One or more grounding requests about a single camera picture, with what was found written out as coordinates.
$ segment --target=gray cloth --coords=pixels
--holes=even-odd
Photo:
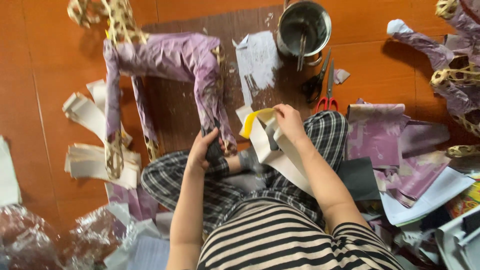
[[[369,157],[342,161],[337,174],[354,201],[380,199],[372,161]]]

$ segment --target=black-handled scissors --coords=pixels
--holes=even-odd
[[[324,65],[322,66],[320,73],[308,79],[306,82],[304,82],[301,85],[302,92],[307,96],[307,103],[309,104],[316,101],[320,96],[320,94],[322,93],[322,84],[324,82],[325,73],[327,71],[328,60],[330,58],[331,50],[332,50],[331,48],[328,50],[327,57],[325,58]],[[315,93],[315,90],[317,88],[318,88],[318,93],[315,96],[315,98],[312,98],[312,95]]]

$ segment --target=plastic bag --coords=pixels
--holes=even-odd
[[[76,220],[65,236],[25,207],[0,208],[0,266],[10,270],[91,270],[138,234],[126,205],[112,203]]]

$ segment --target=gray sock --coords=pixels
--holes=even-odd
[[[239,153],[240,159],[240,166],[242,170],[250,170],[256,173],[263,173],[267,170],[268,166],[263,165],[258,162],[257,153],[255,153],[255,149],[249,147]]]

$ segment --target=orange floor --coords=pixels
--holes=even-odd
[[[104,30],[82,29],[67,15],[66,0],[2,0],[0,10],[0,134],[10,143],[24,204],[60,230],[107,203],[99,180],[75,180],[63,171],[67,146],[101,145],[95,135],[61,111],[72,92],[104,78]],[[281,4],[281,0],[131,0],[139,25],[189,19],[238,9]],[[352,76],[334,87],[346,111],[362,97],[372,103],[405,103],[414,119],[447,123],[451,143],[479,141],[453,123],[445,101],[434,97],[427,58],[408,46],[386,42],[387,23],[401,18],[413,29],[441,38],[452,29],[435,17],[436,0],[324,0],[330,13],[335,67]],[[129,80],[123,86],[129,88]],[[133,150],[147,163],[133,93],[124,91],[123,124]]]

